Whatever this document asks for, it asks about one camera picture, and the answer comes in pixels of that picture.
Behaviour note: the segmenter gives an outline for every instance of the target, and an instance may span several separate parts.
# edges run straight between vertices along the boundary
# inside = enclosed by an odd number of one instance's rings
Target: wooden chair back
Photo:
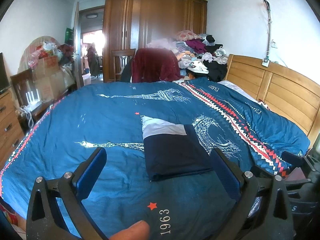
[[[121,76],[125,65],[133,58],[136,49],[124,49],[124,50],[112,50],[113,56],[113,73],[114,73],[114,81],[116,81],[117,76]]]
[[[11,76],[11,81],[20,106],[28,105],[27,92],[33,92],[34,97],[37,98],[36,86],[30,68]]]

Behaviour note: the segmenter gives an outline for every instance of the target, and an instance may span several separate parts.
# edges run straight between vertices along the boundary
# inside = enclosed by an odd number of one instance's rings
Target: white wall
[[[267,0],[273,39],[270,60],[320,84],[320,23],[305,0]],[[262,0],[208,0],[207,33],[228,54],[263,59],[268,43],[267,12]]]
[[[74,0],[14,0],[0,22],[0,52],[7,76],[17,74],[21,56],[40,36],[64,44]]]

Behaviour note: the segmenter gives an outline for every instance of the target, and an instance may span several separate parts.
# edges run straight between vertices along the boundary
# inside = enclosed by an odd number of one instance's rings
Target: wooden wardrobe
[[[103,33],[103,81],[114,79],[111,50],[144,48],[151,40],[193,30],[205,33],[205,0],[106,0]]]

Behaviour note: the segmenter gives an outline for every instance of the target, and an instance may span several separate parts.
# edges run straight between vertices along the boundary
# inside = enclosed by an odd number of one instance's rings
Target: doorway
[[[103,83],[102,51],[105,43],[102,33],[103,13],[104,8],[93,8],[80,11],[79,14],[83,77],[84,82],[91,78],[91,84]]]

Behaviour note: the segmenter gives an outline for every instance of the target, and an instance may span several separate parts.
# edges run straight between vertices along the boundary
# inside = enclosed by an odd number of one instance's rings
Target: plastic bag
[[[200,36],[201,39],[204,39],[204,41],[202,41],[202,43],[204,43],[204,44],[207,45],[207,46],[214,46],[214,45],[215,45],[215,42],[209,42],[209,41],[207,41],[207,36],[208,36],[208,35],[210,35],[210,34],[204,34],[204,33],[198,34],[198,36]]]
[[[219,49],[217,49],[215,52],[214,52],[215,56],[217,57],[226,57],[227,53],[226,51],[223,49],[223,46],[221,46]]]
[[[28,61],[28,66],[30,68],[35,67],[38,64],[39,59],[44,58],[44,57],[48,57],[48,53],[46,53],[42,46],[38,46],[36,47],[36,50],[31,54],[31,57]]]
[[[30,60],[28,61],[28,66],[30,68],[33,68],[34,66],[36,66],[38,64],[39,61],[39,55],[41,53],[42,49],[37,49],[35,52],[33,52],[31,54]]]
[[[55,54],[58,56],[58,62],[59,62],[63,57],[63,53],[61,50],[57,49]]]
[[[49,54],[49,56],[53,56],[54,55],[54,51],[57,49],[57,45],[50,42],[50,43],[45,43],[45,41],[43,42],[43,45],[42,45],[44,51],[46,53]]]
[[[72,63],[71,62],[69,62],[69,63],[67,63],[67,64],[64,64],[64,65],[62,65],[61,66],[62,68],[68,68],[69,70],[72,70]]]
[[[62,67],[61,69],[63,72],[64,83],[66,85],[66,88],[68,88],[75,83],[75,80],[71,74],[69,67]]]

